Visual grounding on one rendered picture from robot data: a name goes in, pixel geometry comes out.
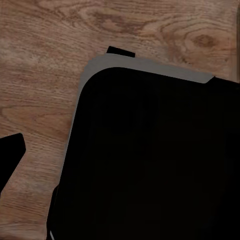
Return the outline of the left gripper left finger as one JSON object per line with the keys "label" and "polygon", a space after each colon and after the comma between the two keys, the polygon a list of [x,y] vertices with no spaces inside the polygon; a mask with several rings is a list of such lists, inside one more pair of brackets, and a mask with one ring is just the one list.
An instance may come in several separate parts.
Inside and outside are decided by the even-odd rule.
{"label": "left gripper left finger", "polygon": [[26,152],[21,133],[0,138],[0,193]]}

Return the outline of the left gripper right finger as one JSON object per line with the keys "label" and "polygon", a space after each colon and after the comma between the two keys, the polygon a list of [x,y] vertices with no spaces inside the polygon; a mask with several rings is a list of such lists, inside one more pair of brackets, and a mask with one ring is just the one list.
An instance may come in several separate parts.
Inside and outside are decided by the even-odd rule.
{"label": "left gripper right finger", "polygon": [[229,133],[227,135],[224,151],[240,172],[240,135],[235,133]]}

